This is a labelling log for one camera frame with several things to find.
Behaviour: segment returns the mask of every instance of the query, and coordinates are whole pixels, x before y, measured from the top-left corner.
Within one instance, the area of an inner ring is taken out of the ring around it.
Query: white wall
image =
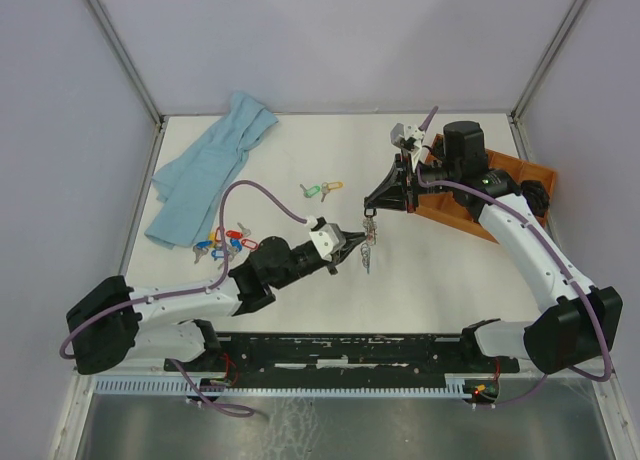
[[[571,0],[103,0],[158,108],[511,110]]]
[[[81,0],[0,0],[2,459],[46,456],[65,314],[116,271],[151,138]]]
[[[536,159],[558,169],[553,217],[572,261],[624,301],[615,367],[640,422],[640,9],[593,0],[526,116]]]

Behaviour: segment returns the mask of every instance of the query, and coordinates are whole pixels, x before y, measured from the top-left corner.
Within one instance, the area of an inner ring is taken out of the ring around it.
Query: metal floor
[[[501,381],[504,398],[532,380]],[[180,397],[94,395],[78,459],[613,459],[591,382],[550,379],[522,404],[461,400],[242,398],[250,419]]]

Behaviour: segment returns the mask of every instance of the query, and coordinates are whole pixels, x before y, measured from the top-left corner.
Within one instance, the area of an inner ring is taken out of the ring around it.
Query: light blue cloth
[[[206,240],[222,193],[247,162],[249,150],[277,121],[264,105],[234,93],[231,111],[153,176],[164,205],[145,235],[167,248]]]

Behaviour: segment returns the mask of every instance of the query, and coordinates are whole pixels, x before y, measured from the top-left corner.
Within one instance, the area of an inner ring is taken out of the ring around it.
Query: brown wooden tray
[[[433,143],[435,144],[441,138],[442,135],[436,135]],[[489,167],[505,170],[518,184],[523,180],[538,180],[542,182],[544,188],[546,188],[550,201],[553,199],[553,190],[557,176],[555,170],[536,165],[535,163],[525,162],[519,158],[489,149],[487,149],[487,155],[489,155]],[[427,163],[433,160],[435,160],[435,158],[429,154]],[[492,242],[496,241],[489,232],[471,219],[471,215],[464,207],[461,207],[455,202],[453,193],[451,192],[420,196],[418,199],[418,208],[416,208],[415,213],[470,233],[476,237],[485,238]],[[547,210],[544,217],[536,217],[543,227],[547,224],[548,215],[549,211]]]

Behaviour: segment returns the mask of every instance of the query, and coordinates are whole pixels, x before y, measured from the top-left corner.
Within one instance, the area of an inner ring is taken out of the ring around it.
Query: white tabletop
[[[218,117],[172,117],[156,168],[179,156]],[[398,151],[389,142],[397,123],[415,124],[422,115],[281,115],[263,143],[252,150],[238,179],[269,188],[300,216],[324,216],[342,230],[362,230],[363,198],[384,179]],[[517,156],[504,114],[440,114],[428,138],[456,120],[474,120],[485,133],[487,148]],[[342,181],[324,203],[306,199],[299,184]],[[151,187],[131,260],[127,283],[163,286],[197,281],[217,272],[220,261],[203,257],[194,265],[191,249],[168,250],[144,236],[160,210]],[[285,238],[293,248],[309,239],[260,192],[240,187],[229,197],[225,224],[243,223],[260,241]],[[378,243],[372,248],[371,273],[359,250],[340,266],[339,274],[318,271],[276,291],[276,302],[263,310],[219,319],[227,331],[458,333],[479,320],[533,320],[535,301],[506,252],[488,242],[418,215],[379,211]],[[246,258],[243,250],[233,263]]]

